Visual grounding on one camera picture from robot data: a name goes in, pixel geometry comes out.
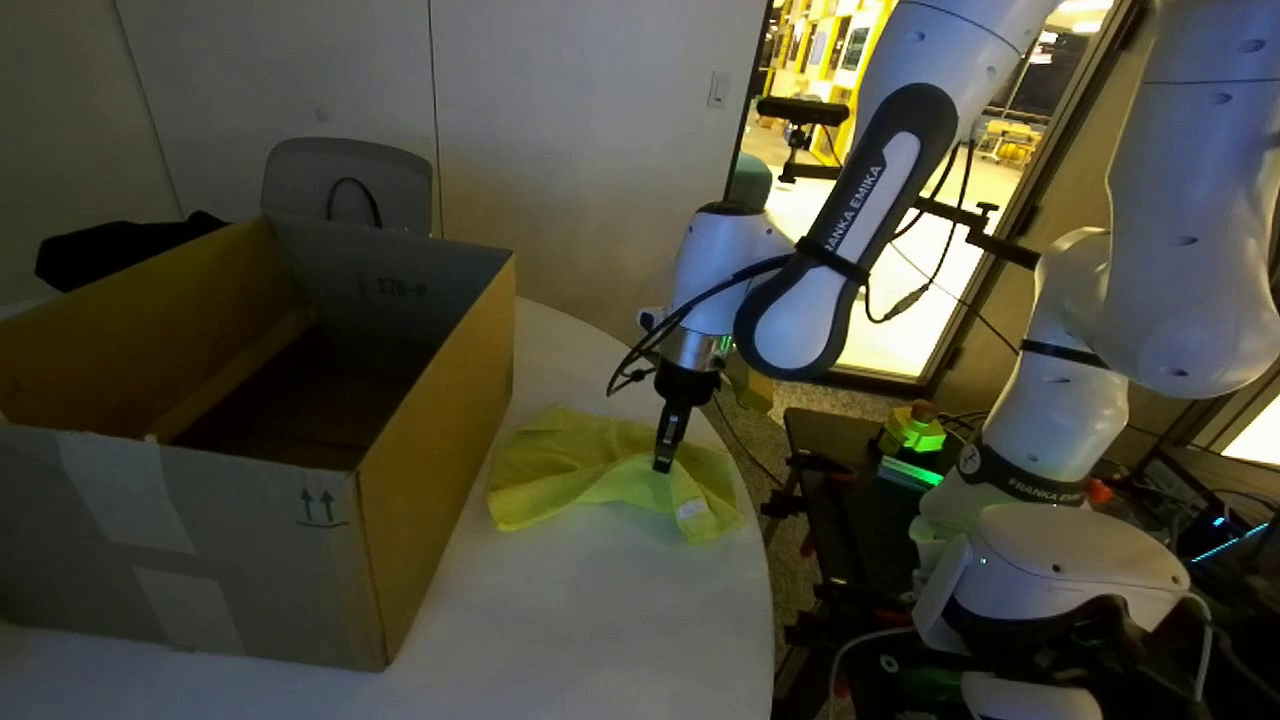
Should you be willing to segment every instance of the cardboard box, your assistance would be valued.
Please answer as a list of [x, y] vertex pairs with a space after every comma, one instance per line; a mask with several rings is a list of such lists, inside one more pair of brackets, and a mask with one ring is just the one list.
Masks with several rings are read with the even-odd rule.
[[0, 611], [384, 669], [511, 393], [514, 264], [223, 229], [0, 322]]

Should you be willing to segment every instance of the white table surface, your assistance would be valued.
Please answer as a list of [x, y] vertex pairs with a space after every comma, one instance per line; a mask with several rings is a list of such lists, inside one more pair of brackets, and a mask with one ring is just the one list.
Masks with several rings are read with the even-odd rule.
[[[514, 394], [494, 449], [552, 402], [657, 419], [661, 400], [649, 383], [604, 394], [621, 352], [613, 335], [521, 298]], [[688, 434], [718, 442], [703, 417]], [[692, 549], [661, 515], [576, 506], [500, 537], [484, 511], [484, 478], [488, 469], [384, 671], [201, 654], [0, 619], [0, 716], [766, 716], [770, 598], [752, 522], [724, 544]]]

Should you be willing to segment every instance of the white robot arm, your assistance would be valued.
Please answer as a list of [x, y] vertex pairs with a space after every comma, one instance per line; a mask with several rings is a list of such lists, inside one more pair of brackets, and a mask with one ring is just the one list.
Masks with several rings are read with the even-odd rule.
[[669, 321], [678, 344], [657, 371], [664, 394], [651, 469], [669, 471], [688, 410], [714, 393], [709, 349], [736, 335], [766, 374], [814, 374], [834, 363], [848, 306], [934, 165], [1012, 78], [1056, 0], [900, 0], [862, 72], [857, 149], [810, 232], [752, 291], [724, 289], [712, 306], [676, 314], [718, 281], [780, 257], [760, 220], [703, 208], [678, 252]]
[[923, 562], [988, 504], [1079, 504], [1126, 423], [1126, 380], [1204, 400], [1280, 354], [1266, 282], [1280, 4], [1168, 0], [1110, 165], [1110, 237], [1056, 238], [1036, 314], [979, 442], [923, 501]]
[[[714, 335], [731, 331], [766, 374], [810, 374], [834, 359], [848, 304], [890, 229], [1053, 8], [900, 0], [862, 76], [857, 149], [794, 252], [760, 220], [701, 211], [672, 306], [742, 268], [770, 274], [718, 291], [709, 313], [672, 313], [683, 344], [657, 380], [669, 394], [657, 469], [672, 462], [688, 409], [712, 394], [703, 349]], [[1277, 135], [1280, 4], [1165, 0], [1110, 165], [1110, 232], [1085, 229], [1040, 257], [1017, 371], [913, 522], [926, 642], [967, 648], [946, 609], [1053, 619], [1087, 595], [1120, 595], [1140, 629], [1154, 629], [1189, 590], [1158, 544], [1085, 506], [1085, 475], [1126, 423], [1126, 380], [1204, 400], [1252, 383], [1280, 354], [1266, 282]], [[1079, 555], [1070, 538], [1085, 531], [1109, 549]]]

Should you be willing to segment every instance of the box flap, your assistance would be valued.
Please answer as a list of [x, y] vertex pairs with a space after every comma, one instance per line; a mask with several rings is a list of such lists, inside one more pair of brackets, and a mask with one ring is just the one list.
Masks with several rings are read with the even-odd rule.
[[[244, 650], [384, 669], [357, 475], [189, 449], [163, 449], [163, 475], [201, 552], [191, 569], [216, 579]], [[221, 614], [175, 619], [203, 631]]]
[[287, 268], [325, 328], [435, 349], [511, 252], [418, 232], [271, 217]]
[[98, 521], [65, 475], [57, 431], [0, 423], [0, 611], [19, 624], [163, 639], [128, 549], [103, 544]]
[[265, 220], [237, 224], [0, 322], [0, 410], [147, 434], [299, 306], [265, 237]]
[[502, 264], [361, 462], [370, 583], [400, 648], [511, 394], [514, 264]]

